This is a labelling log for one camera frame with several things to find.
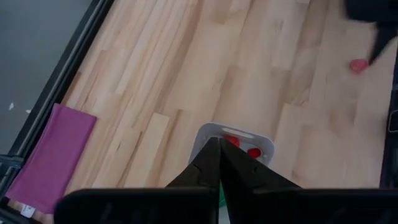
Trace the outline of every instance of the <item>pink towel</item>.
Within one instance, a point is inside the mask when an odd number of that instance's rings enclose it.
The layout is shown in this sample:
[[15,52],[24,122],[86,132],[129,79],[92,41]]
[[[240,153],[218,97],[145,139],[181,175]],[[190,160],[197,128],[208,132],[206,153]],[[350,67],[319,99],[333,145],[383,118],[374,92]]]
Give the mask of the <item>pink towel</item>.
[[55,104],[40,140],[6,196],[52,213],[65,193],[95,121],[92,115]]

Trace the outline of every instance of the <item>white tag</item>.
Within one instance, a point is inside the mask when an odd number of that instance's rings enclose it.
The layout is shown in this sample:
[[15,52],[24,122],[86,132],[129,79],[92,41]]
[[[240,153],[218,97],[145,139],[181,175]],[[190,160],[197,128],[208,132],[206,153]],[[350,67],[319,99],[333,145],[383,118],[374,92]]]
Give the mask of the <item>white tag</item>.
[[21,215],[26,218],[31,218],[33,213],[35,213],[36,209],[34,207],[30,207],[29,205],[22,204]]

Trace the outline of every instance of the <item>red object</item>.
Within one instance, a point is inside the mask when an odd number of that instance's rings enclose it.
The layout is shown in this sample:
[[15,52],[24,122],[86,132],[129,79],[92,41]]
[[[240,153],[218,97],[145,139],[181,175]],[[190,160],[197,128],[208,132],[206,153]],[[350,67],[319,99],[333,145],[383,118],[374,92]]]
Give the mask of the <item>red object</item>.
[[261,150],[259,148],[252,148],[248,150],[248,154],[252,158],[257,159],[258,157],[261,156]]
[[355,73],[361,73],[369,67],[369,62],[366,59],[355,59],[349,63],[349,68]]
[[239,139],[237,137],[226,136],[225,139],[234,144],[236,147],[240,147],[241,145],[241,142],[239,142]]

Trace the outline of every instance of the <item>red ball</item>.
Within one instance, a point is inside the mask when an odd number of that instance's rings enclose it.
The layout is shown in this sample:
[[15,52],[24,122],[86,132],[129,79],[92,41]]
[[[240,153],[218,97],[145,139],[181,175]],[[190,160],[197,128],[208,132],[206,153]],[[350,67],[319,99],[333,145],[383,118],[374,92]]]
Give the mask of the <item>red ball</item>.
[[234,144],[236,147],[239,147],[241,145],[237,137],[226,136],[225,139],[227,139],[230,143]]
[[257,159],[258,157],[261,156],[261,150],[259,148],[252,148],[248,150],[248,154],[252,158]]

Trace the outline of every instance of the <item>wooden floor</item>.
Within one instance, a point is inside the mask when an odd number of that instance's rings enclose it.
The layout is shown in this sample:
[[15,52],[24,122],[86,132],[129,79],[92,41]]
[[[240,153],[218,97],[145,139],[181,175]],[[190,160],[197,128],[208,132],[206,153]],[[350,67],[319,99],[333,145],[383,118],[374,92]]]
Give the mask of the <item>wooden floor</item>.
[[115,0],[63,102],[98,117],[68,192],[163,187],[216,121],[268,136],[302,187],[377,187],[397,44],[337,0]]

